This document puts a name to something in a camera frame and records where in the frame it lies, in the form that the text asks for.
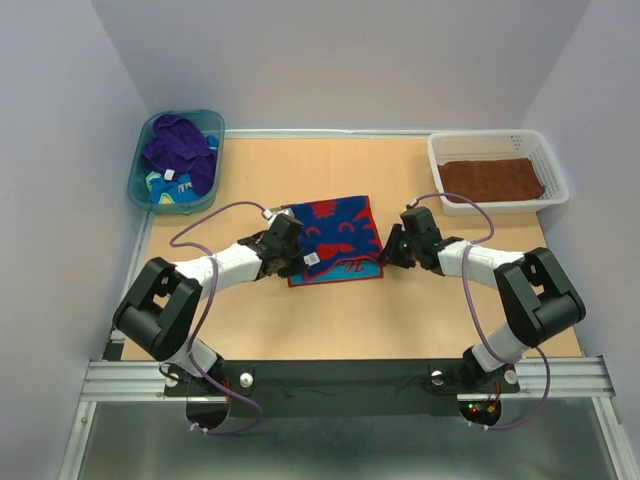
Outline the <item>brown towel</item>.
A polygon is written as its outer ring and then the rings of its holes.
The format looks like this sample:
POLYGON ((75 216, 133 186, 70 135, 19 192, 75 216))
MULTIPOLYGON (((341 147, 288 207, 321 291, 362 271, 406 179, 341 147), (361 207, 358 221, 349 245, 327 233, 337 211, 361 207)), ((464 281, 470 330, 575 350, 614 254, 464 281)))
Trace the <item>brown towel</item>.
POLYGON ((438 171, 445 192, 475 203, 528 201, 545 193, 528 158, 454 161, 438 171))

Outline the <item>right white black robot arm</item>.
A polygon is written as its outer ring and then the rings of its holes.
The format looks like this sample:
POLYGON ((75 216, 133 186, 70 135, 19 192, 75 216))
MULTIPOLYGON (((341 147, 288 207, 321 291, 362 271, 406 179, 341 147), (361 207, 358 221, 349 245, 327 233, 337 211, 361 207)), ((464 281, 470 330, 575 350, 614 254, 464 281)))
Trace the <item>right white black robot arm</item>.
POLYGON ((496 371, 517 363, 530 349, 564 332, 586 317, 586 305, 555 255, 547 248, 502 251, 478 242, 441 235, 431 211, 407 208, 392 226, 380 255, 385 265, 419 266, 442 277, 459 277, 479 343, 463 354, 460 378, 482 390, 496 371), (491 334, 482 331, 470 284, 499 294, 505 322, 491 334))

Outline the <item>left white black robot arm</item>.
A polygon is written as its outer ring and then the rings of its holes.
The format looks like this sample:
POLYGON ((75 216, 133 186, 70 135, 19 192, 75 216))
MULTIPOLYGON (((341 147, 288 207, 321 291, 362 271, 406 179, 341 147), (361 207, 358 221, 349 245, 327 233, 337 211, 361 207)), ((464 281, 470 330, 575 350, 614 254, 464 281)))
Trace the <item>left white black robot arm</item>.
POLYGON ((199 302, 239 284, 302 272, 302 233, 303 224, 285 211, 265 231, 218 253, 176 263, 156 257, 124 295, 113 326, 153 359, 187 372, 199 393, 213 393, 222 384, 223 371, 217 352, 192 333, 199 302))

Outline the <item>red towel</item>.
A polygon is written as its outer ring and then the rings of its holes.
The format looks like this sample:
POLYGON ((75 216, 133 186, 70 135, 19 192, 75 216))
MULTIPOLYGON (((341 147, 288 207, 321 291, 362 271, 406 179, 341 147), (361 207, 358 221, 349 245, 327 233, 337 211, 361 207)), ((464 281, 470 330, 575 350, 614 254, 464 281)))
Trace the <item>red towel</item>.
POLYGON ((289 204, 304 229, 299 237, 306 270, 290 287, 378 279, 382 245, 367 195, 289 204))

